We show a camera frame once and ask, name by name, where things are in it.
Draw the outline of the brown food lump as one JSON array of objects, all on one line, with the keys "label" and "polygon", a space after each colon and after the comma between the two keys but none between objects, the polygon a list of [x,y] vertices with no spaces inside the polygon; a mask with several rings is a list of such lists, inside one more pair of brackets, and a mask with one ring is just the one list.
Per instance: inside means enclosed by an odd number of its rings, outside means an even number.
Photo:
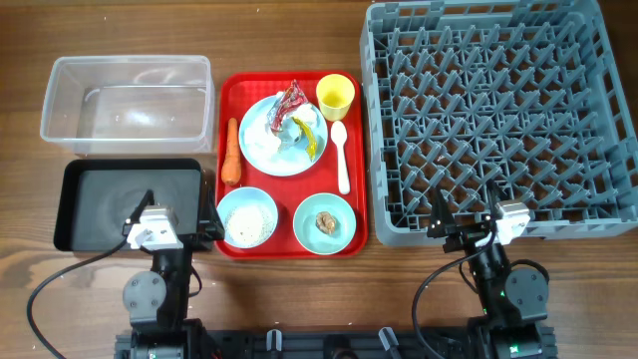
[{"label": "brown food lump", "polygon": [[336,230],[336,224],[335,217],[328,211],[321,211],[316,215],[316,226],[325,234],[333,234]]}]

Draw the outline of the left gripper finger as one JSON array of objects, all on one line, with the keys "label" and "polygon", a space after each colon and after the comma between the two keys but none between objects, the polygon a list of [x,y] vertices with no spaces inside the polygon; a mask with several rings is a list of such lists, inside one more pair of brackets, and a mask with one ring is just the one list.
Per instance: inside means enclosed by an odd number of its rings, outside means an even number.
[{"label": "left gripper finger", "polygon": [[138,206],[134,209],[132,214],[128,218],[128,222],[139,222],[140,217],[147,206],[155,204],[155,196],[154,192],[151,189],[148,189],[143,198],[141,199]]},{"label": "left gripper finger", "polygon": [[225,229],[219,214],[214,207],[214,200],[209,196],[200,213],[200,228],[210,240],[224,240]]}]

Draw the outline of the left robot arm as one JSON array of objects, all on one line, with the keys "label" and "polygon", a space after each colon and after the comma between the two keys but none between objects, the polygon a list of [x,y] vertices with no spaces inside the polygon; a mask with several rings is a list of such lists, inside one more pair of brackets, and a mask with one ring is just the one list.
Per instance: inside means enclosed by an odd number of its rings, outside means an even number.
[{"label": "left robot arm", "polygon": [[220,358],[222,351],[199,319],[187,317],[190,279],[194,276],[194,234],[179,235],[173,210],[155,202],[147,190],[126,219],[122,235],[132,249],[147,251],[152,267],[125,285],[130,347],[118,346],[120,358]]}]

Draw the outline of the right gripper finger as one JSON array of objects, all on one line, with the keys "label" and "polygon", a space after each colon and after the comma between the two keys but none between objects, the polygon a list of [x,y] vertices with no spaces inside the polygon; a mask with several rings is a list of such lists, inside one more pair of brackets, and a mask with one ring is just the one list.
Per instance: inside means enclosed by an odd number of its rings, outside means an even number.
[{"label": "right gripper finger", "polygon": [[497,204],[503,200],[506,200],[506,194],[493,179],[489,179],[486,182],[486,192],[490,218],[500,219],[501,214],[499,213]]},{"label": "right gripper finger", "polygon": [[442,191],[436,187],[432,194],[432,212],[431,223],[432,225],[453,225],[455,223],[454,217],[450,212],[448,202],[443,196]]}]

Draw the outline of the orange carrot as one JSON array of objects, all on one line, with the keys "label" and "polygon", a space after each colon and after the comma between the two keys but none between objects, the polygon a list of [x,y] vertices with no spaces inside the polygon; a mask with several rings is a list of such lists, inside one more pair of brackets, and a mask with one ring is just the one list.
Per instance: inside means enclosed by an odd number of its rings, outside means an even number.
[{"label": "orange carrot", "polygon": [[221,180],[228,185],[239,183],[242,175],[238,122],[230,118],[227,123],[226,152],[221,168]]}]

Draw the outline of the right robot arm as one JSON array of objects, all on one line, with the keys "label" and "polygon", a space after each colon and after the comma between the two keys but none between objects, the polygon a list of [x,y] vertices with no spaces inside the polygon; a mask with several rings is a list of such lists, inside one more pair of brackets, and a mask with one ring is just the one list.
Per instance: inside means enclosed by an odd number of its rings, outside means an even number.
[{"label": "right robot arm", "polygon": [[[529,208],[508,199],[494,181],[486,186],[489,213],[470,224],[456,222],[439,188],[432,195],[428,236],[442,237],[444,252],[465,256],[436,270],[418,289],[412,306],[417,339],[428,358],[555,358],[554,329],[541,324],[547,318],[548,271],[533,260],[511,261],[504,250],[526,229]],[[424,290],[441,273],[464,263],[472,272],[467,284],[478,295],[483,315],[460,328],[420,326],[417,307]]]}]

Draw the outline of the white rice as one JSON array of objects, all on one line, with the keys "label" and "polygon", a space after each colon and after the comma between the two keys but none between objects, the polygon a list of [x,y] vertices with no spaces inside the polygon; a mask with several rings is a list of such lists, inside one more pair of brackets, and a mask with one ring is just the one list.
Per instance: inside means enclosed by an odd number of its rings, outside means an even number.
[{"label": "white rice", "polygon": [[269,238],[275,224],[275,217],[264,205],[239,206],[226,219],[227,241],[238,248],[256,247]]}]

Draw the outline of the light blue bowl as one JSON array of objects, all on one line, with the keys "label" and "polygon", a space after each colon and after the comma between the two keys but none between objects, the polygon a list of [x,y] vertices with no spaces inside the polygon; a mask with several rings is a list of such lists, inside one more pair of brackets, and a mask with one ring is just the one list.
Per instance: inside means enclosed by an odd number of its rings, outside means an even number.
[{"label": "light blue bowl", "polygon": [[[237,189],[231,191],[229,194],[227,194],[219,202],[219,204],[218,204],[216,209],[217,209],[217,212],[219,214],[220,219],[223,222],[224,229],[225,229],[226,219],[227,219],[228,215],[230,214],[230,212],[233,209],[235,209],[235,208],[237,208],[239,206],[244,206],[244,205],[249,205],[249,204],[261,204],[261,205],[264,205],[265,207],[267,207],[268,210],[275,217],[276,224],[275,224],[274,230],[276,229],[276,226],[277,226],[277,223],[278,223],[278,208],[277,208],[277,205],[275,204],[275,201],[264,190],[259,189],[257,187],[252,187],[252,186],[244,186],[244,187],[241,187],[241,188],[237,188]],[[231,245],[227,241],[226,229],[225,229],[224,241],[225,241],[226,244],[228,244],[228,245],[230,245],[232,247],[235,247],[235,246]]]}]

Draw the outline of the teal green bowl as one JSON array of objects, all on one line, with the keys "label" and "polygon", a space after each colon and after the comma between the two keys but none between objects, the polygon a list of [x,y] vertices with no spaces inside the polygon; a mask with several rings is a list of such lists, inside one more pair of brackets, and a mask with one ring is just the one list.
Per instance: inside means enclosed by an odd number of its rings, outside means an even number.
[{"label": "teal green bowl", "polygon": [[[317,217],[327,212],[335,222],[331,233],[317,226]],[[333,255],[344,250],[353,240],[357,218],[351,205],[341,196],[328,192],[310,195],[296,208],[293,231],[297,241],[308,251],[318,255]]]}]

